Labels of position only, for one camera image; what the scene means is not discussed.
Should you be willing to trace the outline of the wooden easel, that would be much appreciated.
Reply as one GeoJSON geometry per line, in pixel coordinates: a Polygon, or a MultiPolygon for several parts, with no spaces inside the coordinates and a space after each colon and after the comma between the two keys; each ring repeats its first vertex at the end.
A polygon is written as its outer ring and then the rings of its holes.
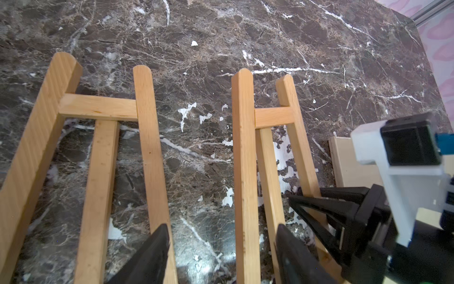
{"type": "Polygon", "coordinates": [[[74,281],[104,281],[108,231],[122,121],[136,121],[151,234],[165,223],[170,249],[164,284],[177,283],[169,205],[151,70],[133,69],[135,98],[76,93],[82,67],[65,52],[56,53],[22,134],[1,189],[1,282],[10,283],[41,188],[66,118],[95,121],[74,281]]]}
{"type": "Polygon", "coordinates": [[[319,198],[320,188],[291,75],[276,81],[280,106],[255,108],[252,72],[232,77],[236,281],[261,282],[258,189],[262,189],[275,279],[283,282],[276,251],[277,232],[285,224],[272,127],[285,125],[303,193],[319,198]]]}

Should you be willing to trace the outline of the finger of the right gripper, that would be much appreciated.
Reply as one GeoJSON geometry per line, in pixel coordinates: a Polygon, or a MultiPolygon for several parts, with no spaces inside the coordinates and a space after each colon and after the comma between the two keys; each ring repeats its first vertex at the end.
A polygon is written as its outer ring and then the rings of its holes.
{"type": "Polygon", "coordinates": [[[345,188],[320,188],[320,194],[323,198],[331,198],[361,204],[369,192],[369,188],[345,187],[345,188]]]}
{"type": "Polygon", "coordinates": [[[312,229],[314,235],[338,263],[350,263],[354,241],[335,237],[328,230],[328,220],[341,226],[345,237],[354,228],[353,222],[359,205],[351,201],[332,198],[312,198],[300,195],[288,197],[290,207],[312,229]]]}

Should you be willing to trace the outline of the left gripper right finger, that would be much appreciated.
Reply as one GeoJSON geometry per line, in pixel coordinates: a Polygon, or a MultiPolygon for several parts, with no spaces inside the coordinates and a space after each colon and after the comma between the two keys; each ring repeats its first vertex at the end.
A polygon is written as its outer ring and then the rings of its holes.
{"type": "Polygon", "coordinates": [[[334,284],[306,245],[284,225],[279,224],[275,249],[283,284],[334,284]]]}

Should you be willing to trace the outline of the plywood board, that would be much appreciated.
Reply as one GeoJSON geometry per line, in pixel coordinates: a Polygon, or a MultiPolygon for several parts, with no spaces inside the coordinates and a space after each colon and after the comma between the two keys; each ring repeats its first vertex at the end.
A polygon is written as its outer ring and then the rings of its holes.
{"type": "MultiPolygon", "coordinates": [[[[347,137],[331,137],[329,148],[335,183],[338,188],[383,186],[378,167],[357,162],[352,140],[347,137]]],[[[454,175],[454,155],[443,156],[445,172],[454,175]]],[[[430,209],[418,209],[416,220],[441,229],[441,213],[430,209]]]]}

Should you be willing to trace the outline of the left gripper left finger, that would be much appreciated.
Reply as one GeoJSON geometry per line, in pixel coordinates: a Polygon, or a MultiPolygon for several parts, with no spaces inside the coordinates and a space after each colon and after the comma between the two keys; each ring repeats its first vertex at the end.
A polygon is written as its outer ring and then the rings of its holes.
{"type": "Polygon", "coordinates": [[[108,283],[163,284],[169,249],[169,230],[163,223],[108,283]]]}

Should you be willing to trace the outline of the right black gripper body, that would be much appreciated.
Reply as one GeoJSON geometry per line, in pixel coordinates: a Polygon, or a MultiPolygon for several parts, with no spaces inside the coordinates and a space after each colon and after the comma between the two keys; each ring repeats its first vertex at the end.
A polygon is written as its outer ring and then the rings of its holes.
{"type": "Polygon", "coordinates": [[[373,185],[343,239],[354,241],[350,263],[340,263],[342,277],[352,284],[451,284],[454,281],[454,235],[416,221],[408,246],[396,242],[397,228],[384,188],[373,185]]]}

